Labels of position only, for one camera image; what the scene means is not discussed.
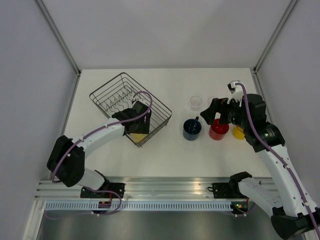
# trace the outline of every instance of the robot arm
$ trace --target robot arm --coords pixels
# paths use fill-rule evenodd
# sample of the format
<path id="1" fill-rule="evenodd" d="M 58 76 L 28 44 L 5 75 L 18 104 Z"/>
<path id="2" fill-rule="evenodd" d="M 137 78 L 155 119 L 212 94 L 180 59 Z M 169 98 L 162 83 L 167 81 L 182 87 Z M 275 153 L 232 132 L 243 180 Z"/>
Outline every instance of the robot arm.
<path id="1" fill-rule="evenodd" d="M 53 173 L 52 181 L 57 176 L 59 182 L 67 187 L 78 184 L 92 190 L 108 188 L 108 179 L 96 170 L 85 168 L 85 159 L 101 146 L 125 134 L 149 133 L 151 105 L 147 106 L 142 99 L 132 103 L 132 108 L 113 114 L 102 126 L 86 135 L 59 137 L 47 162 L 47 168 Z"/>
<path id="2" fill-rule="evenodd" d="M 230 177 L 232 191 L 247 196 L 260 206 L 269 215 L 274 229 L 283 239 L 315 229 L 320 224 L 320 209 L 302 185 L 290 161 L 283 136 L 275 125 L 266 121 L 266 103 L 260 95 L 247 94 L 249 114 L 247 113 L 241 85 L 243 84 L 239 81 L 228 84 L 231 98 L 214 98 L 210 107 L 200 115 L 211 125 L 216 113 L 220 113 L 220 124 L 232 123 L 243 129 L 246 141 L 268 168 L 280 197 L 267 191 L 246 172 Z"/>

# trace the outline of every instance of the cup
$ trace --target cup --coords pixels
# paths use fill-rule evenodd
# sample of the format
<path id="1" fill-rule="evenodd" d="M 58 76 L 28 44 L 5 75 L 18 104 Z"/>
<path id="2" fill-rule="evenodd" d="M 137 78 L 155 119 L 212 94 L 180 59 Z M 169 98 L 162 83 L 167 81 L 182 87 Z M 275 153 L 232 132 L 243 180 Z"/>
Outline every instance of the cup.
<path id="1" fill-rule="evenodd" d="M 237 125 L 233 127 L 232 135 L 239 140 L 245 139 L 244 130 L 241 127 L 238 127 Z"/>
<path id="2" fill-rule="evenodd" d="M 220 118 L 214 120 L 210 126 L 209 135 L 213 140 L 221 140 L 229 131 L 229 124 L 219 124 Z"/>
<path id="3" fill-rule="evenodd" d="M 196 140 L 201 132 L 202 126 L 198 120 L 197 116 L 195 119 L 188 119 L 183 124 L 183 137 L 188 141 Z"/>
<path id="4" fill-rule="evenodd" d="M 199 111 L 201 108 L 202 99 L 199 96 L 193 96 L 190 99 L 190 103 L 191 103 L 191 110 L 192 111 Z"/>
<path id="5" fill-rule="evenodd" d="M 213 99 L 216 99 L 217 97 L 216 96 L 211 96 L 208 98 L 208 107 L 210 107 L 211 103 L 212 103 L 212 100 Z"/>

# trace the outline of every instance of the white table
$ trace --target white table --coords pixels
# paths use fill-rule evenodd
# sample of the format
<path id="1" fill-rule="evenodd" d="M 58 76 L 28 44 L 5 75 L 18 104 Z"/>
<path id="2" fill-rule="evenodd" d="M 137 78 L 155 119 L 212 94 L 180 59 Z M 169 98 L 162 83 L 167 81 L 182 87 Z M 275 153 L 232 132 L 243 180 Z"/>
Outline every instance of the white table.
<path id="1" fill-rule="evenodd" d="M 185 120 L 200 116 L 200 111 L 190 109 L 192 96 L 202 98 L 204 110 L 209 97 L 230 97 L 230 81 L 240 80 L 249 93 L 256 93 L 249 68 L 83 70 L 65 129 L 67 137 L 88 133 L 107 120 L 89 94 L 121 72 L 168 106 L 172 117 L 142 147 L 126 137 L 109 142 L 86 159 L 87 168 L 117 177 L 229 177 L 242 171 L 270 177 L 252 147 L 232 136 L 232 124 L 221 141 L 210 138 L 209 126 L 201 117 L 202 131 L 197 140 L 187 141 L 182 135 Z"/>

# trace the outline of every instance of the metal basket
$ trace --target metal basket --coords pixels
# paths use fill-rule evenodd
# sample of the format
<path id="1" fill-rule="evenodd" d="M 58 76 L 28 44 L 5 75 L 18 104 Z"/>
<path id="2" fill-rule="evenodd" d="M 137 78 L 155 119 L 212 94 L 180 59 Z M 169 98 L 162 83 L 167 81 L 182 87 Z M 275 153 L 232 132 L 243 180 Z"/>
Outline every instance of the metal basket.
<path id="1" fill-rule="evenodd" d="M 131 100 L 135 93 L 139 91 L 147 91 L 152 96 L 151 119 L 149 134 L 139 142 L 134 142 L 133 138 L 126 134 L 126 136 L 138 147 L 142 147 L 152 136 L 154 136 L 160 129 L 167 125 L 172 116 L 172 111 L 164 105 L 151 92 L 141 86 L 127 73 L 122 72 L 112 78 L 110 81 L 90 93 L 89 97 L 100 111 L 110 118 L 114 113 L 130 108 L 132 106 Z M 145 99 L 148 104 L 150 100 L 145 94 L 138 94 L 139 98 Z"/>

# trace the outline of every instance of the navy blue mug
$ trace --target navy blue mug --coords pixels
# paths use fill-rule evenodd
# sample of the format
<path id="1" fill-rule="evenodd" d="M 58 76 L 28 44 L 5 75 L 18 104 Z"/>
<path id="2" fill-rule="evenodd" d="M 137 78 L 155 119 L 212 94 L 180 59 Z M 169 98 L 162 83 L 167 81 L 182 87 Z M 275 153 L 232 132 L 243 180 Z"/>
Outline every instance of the navy blue mug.
<path id="1" fill-rule="evenodd" d="M 183 124 L 183 136 L 188 141 L 196 140 L 201 132 L 202 126 L 198 119 L 197 116 L 195 119 L 188 119 Z"/>

